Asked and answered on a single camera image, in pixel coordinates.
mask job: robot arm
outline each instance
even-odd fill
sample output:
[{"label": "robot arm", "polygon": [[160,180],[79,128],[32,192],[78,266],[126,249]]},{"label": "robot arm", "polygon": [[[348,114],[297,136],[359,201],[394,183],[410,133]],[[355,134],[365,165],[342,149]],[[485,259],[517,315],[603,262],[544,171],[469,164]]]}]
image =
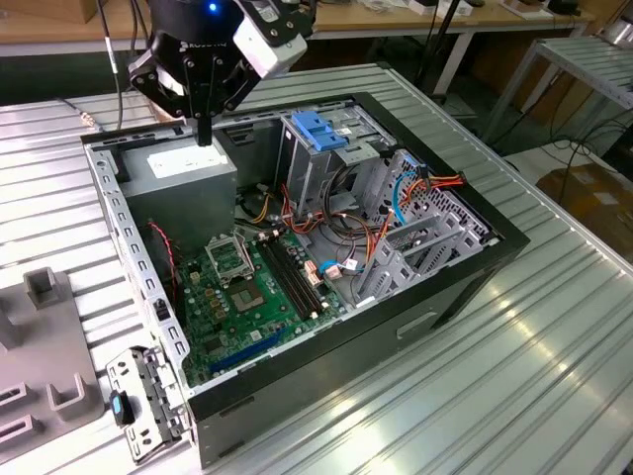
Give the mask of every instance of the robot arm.
[{"label": "robot arm", "polygon": [[260,79],[306,51],[309,15],[280,0],[149,0],[149,49],[129,66],[132,85],[173,117],[189,119],[200,146],[212,119],[234,110]]}]

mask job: desk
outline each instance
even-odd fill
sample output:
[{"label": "desk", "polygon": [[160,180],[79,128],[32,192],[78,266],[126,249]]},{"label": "desk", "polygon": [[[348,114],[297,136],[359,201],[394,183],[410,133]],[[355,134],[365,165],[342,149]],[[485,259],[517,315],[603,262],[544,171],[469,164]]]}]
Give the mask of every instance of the desk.
[{"label": "desk", "polygon": [[[148,18],[145,2],[139,2],[139,5]],[[132,35],[128,1],[110,0],[105,13],[114,49],[128,49]],[[323,4],[316,12],[312,40],[426,35],[431,19],[431,15],[420,16],[403,8],[376,13],[355,2],[350,5]],[[583,12],[579,17],[557,15],[554,19],[523,20],[505,10],[496,0],[488,0],[486,6],[475,8],[471,16],[456,17],[451,23],[448,33],[459,34],[459,38],[434,92],[446,93],[475,33],[572,30],[571,36],[575,37],[580,36],[593,19],[593,15]],[[435,30],[439,29],[439,23],[441,20],[436,22]],[[105,51],[103,31],[97,17],[85,25],[76,25],[10,12],[9,18],[0,20],[0,56],[92,51]]]},{"label": "desk", "polygon": [[[265,80],[240,109],[355,91],[372,93],[463,170],[530,244],[453,322],[210,471],[621,473],[633,457],[633,268],[390,69]],[[153,122],[141,96],[125,101],[124,127]],[[73,102],[106,129],[116,126],[115,95]],[[79,143],[87,132],[60,103],[0,108],[0,243],[27,257],[0,266],[0,286],[44,265],[69,274],[107,401],[106,363],[151,343]],[[180,443],[135,467],[107,412],[0,472],[193,475],[197,456]]]}]

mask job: ram slot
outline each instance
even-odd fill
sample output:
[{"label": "ram slot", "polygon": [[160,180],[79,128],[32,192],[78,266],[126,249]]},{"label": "ram slot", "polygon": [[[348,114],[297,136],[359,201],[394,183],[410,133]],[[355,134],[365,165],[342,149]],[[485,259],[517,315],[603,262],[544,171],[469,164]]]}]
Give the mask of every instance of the ram slot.
[{"label": "ram slot", "polygon": [[295,267],[284,247],[277,241],[259,245],[260,253],[273,277],[291,301],[299,317],[305,321],[321,312],[321,305],[304,276]]}]

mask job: red cable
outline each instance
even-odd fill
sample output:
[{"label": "red cable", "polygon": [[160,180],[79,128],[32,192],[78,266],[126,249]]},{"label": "red cable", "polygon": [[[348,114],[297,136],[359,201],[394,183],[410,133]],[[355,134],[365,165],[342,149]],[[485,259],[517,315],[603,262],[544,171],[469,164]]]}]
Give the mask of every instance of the red cable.
[{"label": "red cable", "polygon": [[171,287],[173,288],[173,291],[174,291],[174,303],[175,303],[176,302],[176,272],[175,272],[176,265],[174,264],[174,254],[171,251],[171,244],[169,243],[169,238],[167,237],[165,232],[161,228],[158,227],[158,225],[156,225],[153,222],[149,222],[148,224],[153,230],[155,230],[157,233],[160,234],[163,242],[165,243],[165,247],[167,247],[167,253],[169,254],[169,267],[171,270]]}]

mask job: side panel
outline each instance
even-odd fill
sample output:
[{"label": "side panel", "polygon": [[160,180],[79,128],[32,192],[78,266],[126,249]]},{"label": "side panel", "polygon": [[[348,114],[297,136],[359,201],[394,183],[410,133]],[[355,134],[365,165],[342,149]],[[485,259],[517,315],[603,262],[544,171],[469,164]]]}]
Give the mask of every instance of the side panel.
[{"label": "side panel", "polygon": [[197,421],[202,466],[337,390],[438,324],[447,323],[501,267],[454,283],[243,400]]}]

